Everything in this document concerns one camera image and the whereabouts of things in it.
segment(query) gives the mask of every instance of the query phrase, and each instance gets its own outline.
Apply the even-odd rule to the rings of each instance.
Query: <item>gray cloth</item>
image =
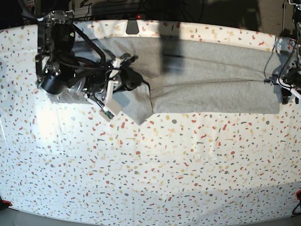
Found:
[[[266,78],[280,67],[279,54],[166,37],[94,42],[110,51],[108,58],[125,53],[138,56],[132,67],[150,84],[150,94],[142,85],[113,97],[139,125],[153,113],[279,113],[274,87],[263,82],[266,65]],[[76,43],[74,51],[77,56],[99,59],[84,42]]]

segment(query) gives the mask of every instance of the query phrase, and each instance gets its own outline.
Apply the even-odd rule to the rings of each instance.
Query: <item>table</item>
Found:
[[[78,24],[99,39],[129,36],[126,25]],[[163,26],[185,40],[292,49],[287,39],[234,28],[138,26],[134,37],[157,38]],[[107,123],[91,106],[53,104],[36,89],[37,26],[1,31],[0,40],[0,194],[12,208],[135,226],[231,225],[291,214],[301,187],[296,104],[278,115],[165,113],[138,127],[120,114]]]

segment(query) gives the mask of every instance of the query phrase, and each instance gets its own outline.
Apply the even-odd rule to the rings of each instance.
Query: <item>white bracket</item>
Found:
[[[301,94],[297,92],[297,90],[293,89],[291,85],[288,85],[283,82],[282,79],[277,79],[277,83],[283,88],[290,91],[295,97],[299,99],[299,110],[301,110]]]
[[[113,69],[110,73],[109,79],[112,79],[115,75],[119,73],[119,70],[114,70],[114,68],[119,68],[121,64],[121,60],[119,58],[116,58],[113,61]],[[85,94],[85,98],[88,102],[96,105],[97,107],[100,107],[100,115],[105,118],[106,121],[111,121],[111,119],[119,114],[121,111],[121,106],[113,99],[113,92],[114,92],[114,84],[115,81],[111,80],[108,82],[107,85],[107,92],[105,99],[102,99],[102,102],[100,102],[98,99],[96,99],[94,96],[89,96]]]

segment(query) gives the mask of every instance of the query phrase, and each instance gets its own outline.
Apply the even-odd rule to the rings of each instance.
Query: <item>white terrazzo tablecloth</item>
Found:
[[[126,21],[78,24],[126,37]],[[206,24],[139,21],[141,37],[289,51],[289,40]],[[0,194],[13,208],[104,225],[231,225],[288,216],[301,188],[301,114],[160,114],[110,124],[35,88],[37,27],[0,32]]]

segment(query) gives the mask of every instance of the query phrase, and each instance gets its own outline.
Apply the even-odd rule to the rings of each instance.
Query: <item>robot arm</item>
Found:
[[[290,96],[295,96],[295,101],[301,110],[301,0],[288,0],[289,4],[294,5],[293,23],[298,31],[298,38],[295,41],[294,48],[287,62],[281,69],[274,84],[281,87],[282,104],[287,104]],[[290,64],[293,54],[297,55],[295,62],[296,67],[291,68],[288,72],[287,66]]]
[[[82,93],[110,121],[121,111],[121,106],[112,99],[113,94],[132,91],[145,83],[129,67],[137,56],[106,60],[101,49],[73,24],[73,18],[73,11],[52,11],[38,23],[37,87],[48,96],[60,96],[66,89]],[[72,51],[75,33],[96,51],[99,62],[75,56]]]

